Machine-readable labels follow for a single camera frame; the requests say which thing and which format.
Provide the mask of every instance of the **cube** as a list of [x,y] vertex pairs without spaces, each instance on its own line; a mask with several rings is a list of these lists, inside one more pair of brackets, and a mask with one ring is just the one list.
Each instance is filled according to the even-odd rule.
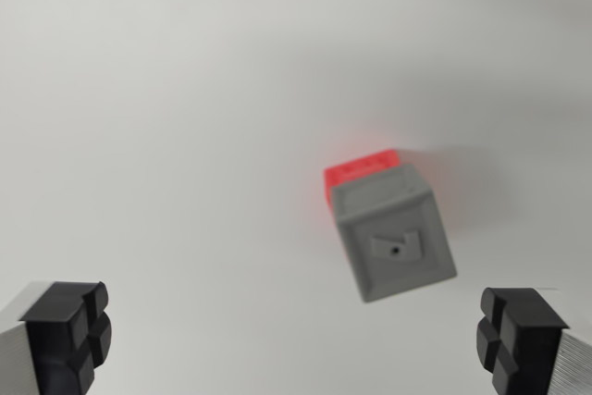
[[414,166],[342,182],[331,205],[365,302],[456,276],[434,193]]

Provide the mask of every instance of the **white surface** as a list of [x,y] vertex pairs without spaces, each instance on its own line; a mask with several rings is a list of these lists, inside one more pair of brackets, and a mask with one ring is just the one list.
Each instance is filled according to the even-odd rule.
[[[590,0],[0,0],[0,302],[103,280],[93,395],[493,393],[486,286],[587,301]],[[404,149],[459,277],[364,305],[323,167]]]

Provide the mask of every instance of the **plastic block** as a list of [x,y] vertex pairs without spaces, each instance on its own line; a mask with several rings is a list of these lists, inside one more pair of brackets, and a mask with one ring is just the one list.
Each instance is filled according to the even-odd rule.
[[346,181],[331,193],[364,301],[456,276],[434,193],[413,166]]

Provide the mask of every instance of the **3d printed block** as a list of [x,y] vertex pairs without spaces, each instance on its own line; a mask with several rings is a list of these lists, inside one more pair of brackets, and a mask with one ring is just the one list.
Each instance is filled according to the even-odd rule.
[[330,187],[339,235],[366,302],[456,276],[427,182],[411,165],[379,164]]
[[105,284],[32,283],[0,312],[0,393],[84,395],[105,362]]

